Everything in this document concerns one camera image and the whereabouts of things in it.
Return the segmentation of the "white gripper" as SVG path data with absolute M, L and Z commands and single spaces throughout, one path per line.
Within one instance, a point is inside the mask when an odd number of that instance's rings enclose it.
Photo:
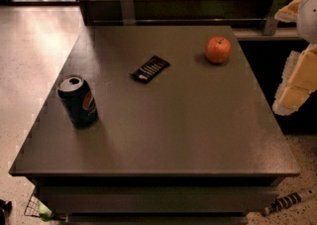
M 284 23 L 297 20 L 298 35 L 311 43 L 301 53 L 290 53 L 282 72 L 282 83 L 274 95 L 273 112 L 288 116 L 317 90 L 317 0 L 292 0 L 279 9 L 274 18 Z

